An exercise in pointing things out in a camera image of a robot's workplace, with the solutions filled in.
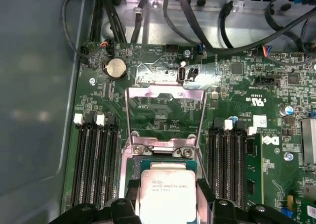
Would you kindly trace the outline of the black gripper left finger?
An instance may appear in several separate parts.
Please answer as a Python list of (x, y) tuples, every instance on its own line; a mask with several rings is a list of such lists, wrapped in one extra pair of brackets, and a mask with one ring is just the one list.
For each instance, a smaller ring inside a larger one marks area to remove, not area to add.
[(94, 204), (78, 204), (53, 221), (52, 224), (140, 224), (135, 212), (140, 180), (128, 182), (125, 198), (115, 199), (109, 206), (98, 210)]

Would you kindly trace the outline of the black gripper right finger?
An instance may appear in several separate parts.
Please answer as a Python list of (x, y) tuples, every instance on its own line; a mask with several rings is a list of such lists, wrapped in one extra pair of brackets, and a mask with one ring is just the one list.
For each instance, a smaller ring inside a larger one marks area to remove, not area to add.
[(295, 224), (296, 221), (263, 204), (247, 211), (226, 199), (217, 199), (205, 179), (196, 181), (197, 216), (202, 224)]

